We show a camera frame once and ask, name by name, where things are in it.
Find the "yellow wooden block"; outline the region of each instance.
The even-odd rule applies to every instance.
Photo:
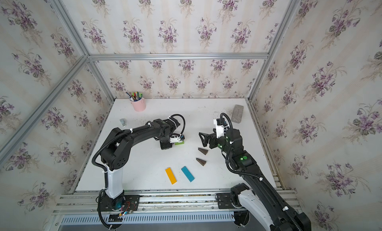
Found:
[[[167,168],[166,169],[166,173],[167,173],[167,176],[169,177],[169,179],[171,181],[171,184],[175,184],[176,183],[176,179],[175,179],[174,174],[171,171],[171,168]]]

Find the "white table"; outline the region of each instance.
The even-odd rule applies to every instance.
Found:
[[[198,147],[203,147],[199,132],[212,133],[213,119],[218,118],[221,112],[231,117],[235,104],[244,106],[244,111],[241,123],[233,123],[233,128],[240,130],[244,149],[257,161],[270,184],[276,187],[245,99],[147,99],[146,103],[146,110],[138,113],[130,100],[115,100],[76,191],[101,190],[104,187],[102,169],[94,166],[91,158],[113,128],[135,128],[149,120],[167,119],[172,114],[181,114],[186,120],[184,144],[161,150],[159,141],[152,138],[133,146],[123,167],[125,190],[227,189],[245,183],[240,176],[227,170],[218,148],[209,150],[206,147],[209,150],[207,155],[198,151]],[[125,119],[126,127],[122,127],[121,118]],[[183,121],[180,117],[176,119],[181,124],[176,132],[180,133]],[[200,165],[196,158],[207,161],[206,165]],[[189,182],[181,171],[184,166],[195,177],[193,182]],[[177,180],[173,185],[165,172],[168,167],[171,167]]]

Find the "pink pen holder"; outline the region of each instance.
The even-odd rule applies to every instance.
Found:
[[[146,100],[144,98],[141,98],[139,101],[130,101],[133,105],[133,108],[137,112],[144,111],[146,109]]]

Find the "blue wooden block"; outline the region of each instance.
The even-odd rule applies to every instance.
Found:
[[[192,182],[195,178],[191,175],[190,171],[187,169],[187,167],[182,168],[183,173],[186,175],[188,180]]]

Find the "floral wallpaper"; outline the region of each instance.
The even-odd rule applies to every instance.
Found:
[[[262,63],[257,59],[126,60],[99,61],[96,65],[117,98],[129,98],[126,91],[139,91],[146,98],[243,98]]]
[[[15,119],[12,105],[1,99],[3,119]],[[7,207],[0,229],[44,229],[60,195],[73,192],[109,107],[92,74],[83,68],[0,167],[0,202]],[[10,222],[15,217],[22,222]]]
[[[289,1],[63,0],[93,54],[267,52]]]
[[[0,149],[80,53],[48,0],[0,0]]]
[[[253,100],[313,230],[382,229],[381,2],[301,0]]]

